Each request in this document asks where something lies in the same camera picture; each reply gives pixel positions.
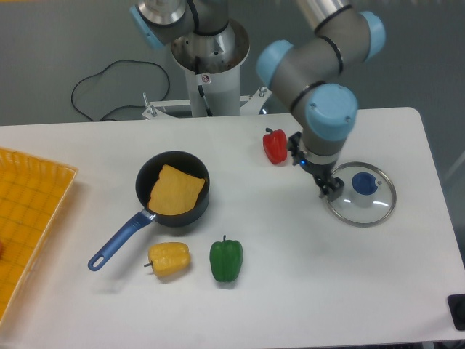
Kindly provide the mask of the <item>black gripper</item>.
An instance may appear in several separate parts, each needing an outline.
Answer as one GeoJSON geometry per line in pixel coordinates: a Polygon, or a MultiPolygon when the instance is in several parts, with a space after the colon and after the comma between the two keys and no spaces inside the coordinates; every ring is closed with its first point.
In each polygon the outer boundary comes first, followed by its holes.
{"type": "Polygon", "coordinates": [[[299,164],[304,171],[313,176],[315,184],[320,189],[320,198],[326,198],[327,202],[337,200],[344,190],[344,181],[339,177],[332,176],[338,153],[321,156],[311,152],[301,152],[301,136],[301,132],[295,132],[288,138],[286,144],[286,148],[291,154],[292,165],[299,164]]]}

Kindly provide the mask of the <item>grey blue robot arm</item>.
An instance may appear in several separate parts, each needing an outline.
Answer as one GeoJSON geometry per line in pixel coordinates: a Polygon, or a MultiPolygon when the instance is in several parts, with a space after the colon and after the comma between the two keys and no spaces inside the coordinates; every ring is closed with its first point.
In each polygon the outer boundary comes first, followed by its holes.
{"type": "MultiPolygon", "coordinates": [[[[271,43],[258,57],[256,72],[302,127],[287,142],[294,163],[313,176],[322,197],[334,201],[344,182],[333,167],[358,106],[353,93],[332,78],[376,55],[386,31],[377,16],[356,12],[350,1],[298,5],[314,38],[302,47],[286,40],[271,43]]],[[[240,67],[250,43],[226,1],[140,1],[130,13],[152,48],[170,46],[185,71],[194,116],[239,113],[240,67]]]]}

